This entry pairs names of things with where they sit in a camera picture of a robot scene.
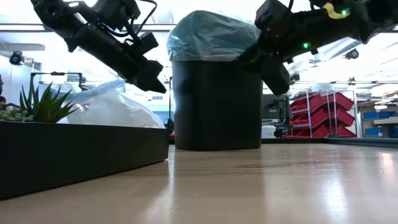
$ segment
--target black trash can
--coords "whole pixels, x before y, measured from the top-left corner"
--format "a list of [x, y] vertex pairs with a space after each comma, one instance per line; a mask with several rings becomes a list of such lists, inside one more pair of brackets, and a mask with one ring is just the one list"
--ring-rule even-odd
[[258, 35], [254, 24], [207, 11], [189, 14], [170, 33], [177, 148], [261, 146], [262, 80], [230, 62]]
[[262, 80], [228, 62], [172, 62], [175, 147], [210, 151], [261, 146]]

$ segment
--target potted plant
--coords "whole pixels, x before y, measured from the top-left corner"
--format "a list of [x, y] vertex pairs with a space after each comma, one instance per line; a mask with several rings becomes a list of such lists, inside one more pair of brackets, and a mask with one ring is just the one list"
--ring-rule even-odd
[[166, 129], [57, 124], [75, 111], [48, 86], [0, 114], [0, 200], [116, 174], [168, 157]]

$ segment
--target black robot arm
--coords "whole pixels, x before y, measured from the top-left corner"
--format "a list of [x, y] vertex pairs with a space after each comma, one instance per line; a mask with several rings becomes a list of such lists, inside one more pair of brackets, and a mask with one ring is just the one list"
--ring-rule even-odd
[[261, 30], [257, 42], [236, 59], [243, 69], [260, 73], [276, 94], [289, 90], [289, 73], [284, 62], [344, 37], [366, 44], [371, 37], [398, 23], [396, 0], [311, 0], [310, 11], [291, 12], [293, 0], [285, 6], [267, 0], [258, 10], [255, 24]]
[[[158, 46], [153, 33], [138, 37], [142, 26], [133, 29], [133, 21], [141, 14], [135, 0], [98, 0], [93, 7], [84, 1], [31, 2], [43, 24], [65, 40], [70, 52], [81, 47], [141, 90], [166, 92], [157, 79], [163, 66], [143, 56]], [[115, 31], [124, 28], [124, 34]], [[131, 39], [122, 43], [115, 36]]]

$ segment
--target yellow cable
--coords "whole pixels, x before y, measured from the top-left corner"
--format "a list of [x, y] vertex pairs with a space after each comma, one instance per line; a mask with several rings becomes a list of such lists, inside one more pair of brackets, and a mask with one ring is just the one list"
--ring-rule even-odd
[[326, 3], [323, 8], [328, 11], [328, 16], [332, 19], [345, 19], [350, 15], [349, 12], [345, 15], [335, 12], [335, 7], [329, 2]]

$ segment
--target planter box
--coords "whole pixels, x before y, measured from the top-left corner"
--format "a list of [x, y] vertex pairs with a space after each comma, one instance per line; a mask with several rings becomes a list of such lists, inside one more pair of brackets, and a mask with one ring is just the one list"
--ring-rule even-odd
[[0, 200], [148, 166], [166, 129], [0, 122]]

